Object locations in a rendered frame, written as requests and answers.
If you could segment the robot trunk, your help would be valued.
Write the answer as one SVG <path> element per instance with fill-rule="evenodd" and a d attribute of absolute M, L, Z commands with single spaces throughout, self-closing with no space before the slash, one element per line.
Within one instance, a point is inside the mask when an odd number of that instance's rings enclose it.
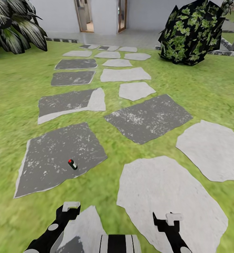
<path fill-rule="evenodd" d="M 134 235 L 97 235 L 93 253 L 141 253 L 139 241 Z"/>

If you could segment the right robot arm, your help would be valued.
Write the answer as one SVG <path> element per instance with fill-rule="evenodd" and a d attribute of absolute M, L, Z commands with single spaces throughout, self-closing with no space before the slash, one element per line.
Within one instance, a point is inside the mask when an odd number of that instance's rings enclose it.
<path fill-rule="evenodd" d="M 181 238 L 180 223 L 184 219 L 181 213 L 166 213 L 167 220 L 157 219 L 153 213 L 154 225 L 159 232 L 165 232 L 174 253 L 192 253 L 187 244 Z"/>

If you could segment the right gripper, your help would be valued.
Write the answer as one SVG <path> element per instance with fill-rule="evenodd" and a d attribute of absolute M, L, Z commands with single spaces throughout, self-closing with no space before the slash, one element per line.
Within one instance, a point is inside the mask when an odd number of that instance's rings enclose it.
<path fill-rule="evenodd" d="M 154 225 L 158 226 L 159 232 L 165 232 L 168 240 L 170 239 L 170 235 L 176 233 L 179 234 L 180 231 L 180 223 L 179 221 L 174 221 L 174 226 L 168 226 L 166 220 L 157 219 L 155 214 L 153 213 Z"/>

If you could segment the insectifuge atomizer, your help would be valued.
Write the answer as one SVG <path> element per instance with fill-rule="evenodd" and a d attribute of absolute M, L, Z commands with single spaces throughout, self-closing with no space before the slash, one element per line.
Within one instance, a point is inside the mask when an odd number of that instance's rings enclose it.
<path fill-rule="evenodd" d="M 76 163 L 75 163 L 73 160 L 69 161 L 68 163 L 69 163 L 69 165 L 70 165 L 74 170 L 77 169 L 77 165 L 76 165 Z"/>

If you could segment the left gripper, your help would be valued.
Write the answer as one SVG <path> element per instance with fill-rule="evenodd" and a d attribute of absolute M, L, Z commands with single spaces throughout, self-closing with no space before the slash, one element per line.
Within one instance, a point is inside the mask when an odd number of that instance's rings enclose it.
<path fill-rule="evenodd" d="M 81 209 L 81 206 L 79 206 L 77 208 L 70 208 L 68 211 L 63 212 L 63 209 L 60 208 L 56 212 L 56 219 L 59 218 L 59 217 L 65 217 L 66 220 L 67 220 L 67 223 L 70 220 L 76 220 L 76 217 L 78 215 L 80 215 L 80 209 Z"/>

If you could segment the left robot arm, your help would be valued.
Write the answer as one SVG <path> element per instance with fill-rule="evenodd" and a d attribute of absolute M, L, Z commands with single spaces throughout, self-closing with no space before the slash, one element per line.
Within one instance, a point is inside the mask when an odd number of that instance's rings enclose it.
<path fill-rule="evenodd" d="M 64 229 L 70 220 L 80 215 L 81 204 L 76 201 L 64 202 L 56 211 L 56 220 L 38 239 L 34 239 L 23 253 L 55 253 L 61 245 Z"/>

